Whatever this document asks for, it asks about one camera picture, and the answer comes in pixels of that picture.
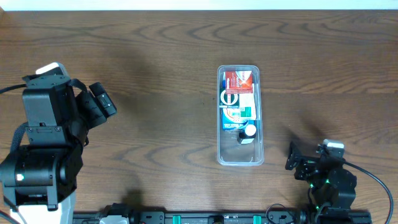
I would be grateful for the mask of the dark bottle white cap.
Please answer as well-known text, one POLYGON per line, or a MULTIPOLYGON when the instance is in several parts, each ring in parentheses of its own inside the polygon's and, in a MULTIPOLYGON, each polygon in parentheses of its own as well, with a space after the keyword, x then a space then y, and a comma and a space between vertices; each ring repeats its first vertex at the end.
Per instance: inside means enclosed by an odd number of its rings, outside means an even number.
POLYGON ((250 144, 253 142, 257 134, 257 128, 254 124, 248 124, 242 129, 237 138, 239 144, 250 144))

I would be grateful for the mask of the white green medicine box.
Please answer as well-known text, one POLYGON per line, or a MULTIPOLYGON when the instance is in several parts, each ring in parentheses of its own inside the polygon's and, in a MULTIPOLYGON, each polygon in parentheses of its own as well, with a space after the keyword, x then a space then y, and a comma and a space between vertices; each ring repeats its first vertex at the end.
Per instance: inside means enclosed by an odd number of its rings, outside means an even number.
POLYGON ((239 111, 241 119, 256 120, 256 102, 254 98, 254 85, 251 93, 239 94, 239 111))

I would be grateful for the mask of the blue cardboard box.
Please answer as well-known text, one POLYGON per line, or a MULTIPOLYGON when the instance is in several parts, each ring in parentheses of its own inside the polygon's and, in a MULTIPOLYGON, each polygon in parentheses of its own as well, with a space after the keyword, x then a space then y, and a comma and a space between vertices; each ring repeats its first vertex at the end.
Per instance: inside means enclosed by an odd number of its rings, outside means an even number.
MULTIPOLYGON (((221 88, 225 88, 225 75, 223 75, 223 81, 221 82, 221 88)), ((240 111, 238 108, 220 108, 221 110, 221 124, 224 130, 236 130, 241 129, 250 120, 241 119, 240 111)))

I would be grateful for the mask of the green round-logo box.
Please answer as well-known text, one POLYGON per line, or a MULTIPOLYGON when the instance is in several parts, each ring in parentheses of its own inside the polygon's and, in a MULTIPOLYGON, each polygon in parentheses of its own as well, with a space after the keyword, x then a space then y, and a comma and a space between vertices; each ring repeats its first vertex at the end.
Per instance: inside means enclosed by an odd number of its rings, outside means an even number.
POLYGON ((229 94, 225 88, 220 89, 220 108, 238 108, 239 107, 239 95, 229 94))

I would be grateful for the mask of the red medicine box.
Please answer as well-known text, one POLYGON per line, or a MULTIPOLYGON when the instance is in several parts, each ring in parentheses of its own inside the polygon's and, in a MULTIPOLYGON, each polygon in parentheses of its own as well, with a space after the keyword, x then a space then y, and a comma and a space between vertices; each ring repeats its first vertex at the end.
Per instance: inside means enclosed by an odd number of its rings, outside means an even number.
POLYGON ((227 71, 225 75, 225 90, 227 94, 252 93, 252 71, 227 71))

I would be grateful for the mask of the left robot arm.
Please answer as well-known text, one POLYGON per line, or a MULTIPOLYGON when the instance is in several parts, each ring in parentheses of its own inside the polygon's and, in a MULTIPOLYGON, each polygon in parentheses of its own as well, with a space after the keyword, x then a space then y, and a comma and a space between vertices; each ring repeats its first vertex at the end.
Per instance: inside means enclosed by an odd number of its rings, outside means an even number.
POLYGON ((11 223, 71 223, 77 175, 91 129, 117 113, 97 82, 34 81, 22 93, 27 122, 1 162, 5 217, 11 223))

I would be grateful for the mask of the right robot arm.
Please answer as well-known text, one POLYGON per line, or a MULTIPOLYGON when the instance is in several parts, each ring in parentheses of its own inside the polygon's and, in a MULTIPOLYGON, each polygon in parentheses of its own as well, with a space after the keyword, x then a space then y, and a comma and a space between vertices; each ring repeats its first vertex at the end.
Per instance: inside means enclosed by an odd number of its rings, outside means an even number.
POLYGON ((285 165, 295 170, 294 177, 309 184, 313 221, 350 220, 351 205, 356 198, 357 177, 343 168, 345 145, 326 139, 318 145, 320 157, 304 155, 292 141, 285 165))

